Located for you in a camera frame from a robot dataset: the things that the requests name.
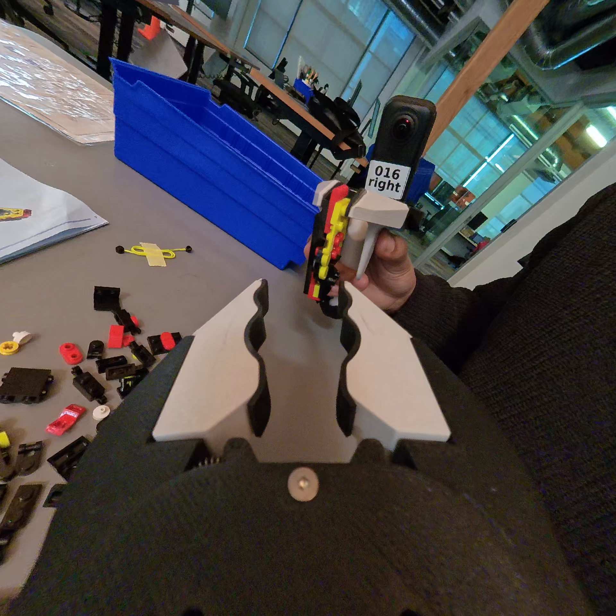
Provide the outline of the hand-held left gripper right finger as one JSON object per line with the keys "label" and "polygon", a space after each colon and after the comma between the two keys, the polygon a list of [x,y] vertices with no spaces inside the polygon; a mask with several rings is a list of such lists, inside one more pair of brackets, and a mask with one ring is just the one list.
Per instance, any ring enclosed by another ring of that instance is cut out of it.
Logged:
{"label": "hand-held left gripper right finger", "polygon": [[343,435],[374,439],[386,450],[402,440],[447,442],[451,430],[412,336],[347,283],[340,285],[338,307],[346,356],[336,421]]}

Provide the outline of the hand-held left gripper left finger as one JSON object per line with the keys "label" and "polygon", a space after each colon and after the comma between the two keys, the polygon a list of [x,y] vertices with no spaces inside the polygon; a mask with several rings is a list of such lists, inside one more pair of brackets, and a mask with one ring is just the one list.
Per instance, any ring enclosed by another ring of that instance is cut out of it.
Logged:
{"label": "hand-held left gripper left finger", "polygon": [[268,310],[268,283],[261,278],[196,330],[153,429],[155,441],[264,435],[271,397],[259,352]]}

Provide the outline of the partly built lego car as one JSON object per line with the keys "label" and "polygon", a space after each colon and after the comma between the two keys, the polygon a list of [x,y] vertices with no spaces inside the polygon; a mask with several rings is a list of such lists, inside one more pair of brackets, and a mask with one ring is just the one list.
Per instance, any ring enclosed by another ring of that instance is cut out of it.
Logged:
{"label": "partly built lego car", "polygon": [[333,298],[329,295],[336,285],[336,268],[349,224],[349,187],[341,182],[324,197],[315,216],[304,282],[304,294],[319,304],[326,315],[335,313]]}

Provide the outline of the pile of loose lego pieces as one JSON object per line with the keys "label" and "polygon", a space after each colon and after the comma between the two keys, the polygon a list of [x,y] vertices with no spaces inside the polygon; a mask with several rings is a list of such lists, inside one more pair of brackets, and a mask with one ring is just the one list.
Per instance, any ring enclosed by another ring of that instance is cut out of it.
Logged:
{"label": "pile of loose lego pieces", "polygon": [[[135,334],[141,333],[139,321],[135,316],[121,307],[121,290],[115,287],[94,287],[94,310],[110,312],[116,325],[110,327],[107,346],[109,349],[131,349],[136,364],[129,363],[127,357],[103,358],[105,344],[93,340],[88,347],[87,359],[95,359],[97,372],[104,374],[107,381],[119,381],[117,392],[121,399],[126,398],[136,386],[148,375],[149,368],[156,362],[157,356],[166,354],[182,340],[178,332],[165,331],[160,335],[147,338],[149,348],[136,343]],[[73,343],[63,343],[58,351],[66,363],[72,367],[73,386],[88,402],[98,404],[93,416],[96,421],[104,422],[109,408],[104,385],[96,377],[85,372],[80,364],[83,357],[80,348]],[[50,370],[42,368],[11,367],[1,375],[2,404],[38,404],[49,394],[54,377]],[[42,441],[22,443],[19,445],[14,464],[11,464],[11,442],[6,432],[1,432],[1,501],[4,500],[11,480],[17,476],[34,473],[41,462],[44,448]],[[1,563],[6,558],[9,546],[19,530],[28,523],[39,498],[43,485],[40,483],[20,485],[1,520]]]}

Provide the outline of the lego instruction booklet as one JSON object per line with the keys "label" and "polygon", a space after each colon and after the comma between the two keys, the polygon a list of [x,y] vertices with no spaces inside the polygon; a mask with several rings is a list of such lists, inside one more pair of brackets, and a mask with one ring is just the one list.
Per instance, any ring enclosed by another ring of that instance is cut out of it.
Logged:
{"label": "lego instruction booklet", "polygon": [[1,160],[1,264],[106,225],[73,195]]}

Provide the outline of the person's right hand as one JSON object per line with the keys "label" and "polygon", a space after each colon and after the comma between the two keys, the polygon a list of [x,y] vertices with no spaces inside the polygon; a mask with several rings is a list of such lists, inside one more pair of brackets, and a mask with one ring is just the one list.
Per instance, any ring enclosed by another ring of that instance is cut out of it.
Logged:
{"label": "person's right hand", "polygon": [[416,273],[404,238],[383,228],[374,245],[365,273],[336,264],[339,281],[351,283],[381,310],[393,315],[410,298],[416,286]]}

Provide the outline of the blue jacket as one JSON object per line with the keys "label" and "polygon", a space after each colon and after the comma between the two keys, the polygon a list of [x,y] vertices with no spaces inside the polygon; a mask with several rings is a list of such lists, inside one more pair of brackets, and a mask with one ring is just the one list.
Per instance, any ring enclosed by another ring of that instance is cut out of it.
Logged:
{"label": "blue jacket", "polygon": [[424,194],[429,190],[429,186],[434,175],[435,164],[427,161],[427,159],[421,157],[412,181],[408,186],[407,195],[419,193]]}

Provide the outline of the wooden desk with black legs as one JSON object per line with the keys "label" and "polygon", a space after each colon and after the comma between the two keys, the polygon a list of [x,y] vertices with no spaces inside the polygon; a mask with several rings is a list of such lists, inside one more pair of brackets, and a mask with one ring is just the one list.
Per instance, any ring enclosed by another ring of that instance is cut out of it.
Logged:
{"label": "wooden desk with black legs", "polygon": [[291,149],[294,157],[308,165],[315,149],[320,146],[323,150],[329,150],[334,157],[340,160],[354,159],[357,166],[367,167],[368,160],[365,156],[360,156],[361,153],[365,155],[366,148],[351,145],[343,139],[350,134],[349,131],[339,130],[335,133],[327,128],[310,113],[305,105],[300,104],[285,89],[277,86],[257,68],[251,69],[250,77],[281,105],[283,119],[300,129],[300,135]]}
{"label": "wooden desk with black legs", "polygon": [[256,68],[254,62],[221,42],[178,5],[161,1],[101,1],[101,5],[96,72],[106,80],[111,76],[111,59],[127,61],[133,46],[135,24],[139,21],[150,25],[153,17],[189,35],[184,52],[187,71],[181,77],[183,81],[196,83],[206,48],[214,50],[227,62],[227,76],[235,69],[250,74]]}

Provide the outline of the black bag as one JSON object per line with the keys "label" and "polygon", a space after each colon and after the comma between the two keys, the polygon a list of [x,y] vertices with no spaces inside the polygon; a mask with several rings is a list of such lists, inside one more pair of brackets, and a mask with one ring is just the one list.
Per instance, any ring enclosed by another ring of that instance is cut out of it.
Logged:
{"label": "black bag", "polygon": [[313,90],[308,109],[314,118],[333,133],[327,149],[336,159],[365,157],[366,145],[358,130],[360,120],[350,104],[341,97],[331,99],[319,90]]}

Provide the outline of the small blue bin with pens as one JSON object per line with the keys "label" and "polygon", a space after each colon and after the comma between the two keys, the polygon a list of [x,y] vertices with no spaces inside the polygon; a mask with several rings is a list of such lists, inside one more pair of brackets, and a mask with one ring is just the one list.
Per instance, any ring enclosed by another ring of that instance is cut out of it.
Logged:
{"label": "small blue bin with pens", "polygon": [[303,56],[299,56],[297,59],[296,79],[293,87],[302,97],[304,97],[306,104],[313,96],[313,92],[318,82],[318,71],[313,66],[307,64],[304,61]]}

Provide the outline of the blue plastic bin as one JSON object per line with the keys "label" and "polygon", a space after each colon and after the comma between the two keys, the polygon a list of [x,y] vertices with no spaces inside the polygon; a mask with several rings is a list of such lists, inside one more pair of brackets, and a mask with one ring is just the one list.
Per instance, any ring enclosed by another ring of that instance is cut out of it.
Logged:
{"label": "blue plastic bin", "polygon": [[321,178],[209,90],[110,61],[115,157],[278,269],[304,264]]}

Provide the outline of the black office chair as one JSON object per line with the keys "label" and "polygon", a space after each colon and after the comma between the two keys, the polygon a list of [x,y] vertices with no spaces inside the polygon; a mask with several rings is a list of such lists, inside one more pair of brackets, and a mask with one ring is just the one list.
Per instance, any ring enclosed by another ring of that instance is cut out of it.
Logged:
{"label": "black office chair", "polygon": [[259,87],[251,78],[254,66],[241,56],[230,56],[218,52],[226,69],[212,79],[212,93],[222,105],[228,105],[247,119],[257,118],[261,108],[254,99],[254,91]]}

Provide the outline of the clear plastic bag with paper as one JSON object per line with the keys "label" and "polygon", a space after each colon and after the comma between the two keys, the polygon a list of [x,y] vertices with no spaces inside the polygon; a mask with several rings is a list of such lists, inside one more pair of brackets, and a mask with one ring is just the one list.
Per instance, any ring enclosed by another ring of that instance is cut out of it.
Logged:
{"label": "clear plastic bag with paper", "polygon": [[1,20],[1,100],[74,142],[112,142],[113,91]]}

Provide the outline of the wooden post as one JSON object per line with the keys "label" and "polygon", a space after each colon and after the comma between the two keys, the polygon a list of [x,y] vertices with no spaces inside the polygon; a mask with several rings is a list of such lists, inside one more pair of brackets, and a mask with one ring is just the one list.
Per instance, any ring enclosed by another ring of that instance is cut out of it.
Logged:
{"label": "wooden post", "polygon": [[503,12],[435,104],[436,119],[424,155],[548,3],[513,1]]}

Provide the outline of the dark ceiling duct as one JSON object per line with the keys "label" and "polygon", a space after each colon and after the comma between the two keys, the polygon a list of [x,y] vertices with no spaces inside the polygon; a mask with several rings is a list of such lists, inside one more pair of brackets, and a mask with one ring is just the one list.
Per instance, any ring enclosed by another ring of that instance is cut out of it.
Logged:
{"label": "dark ceiling duct", "polygon": [[520,41],[531,62],[557,70],[615,37],[615,1],[548,1]]}

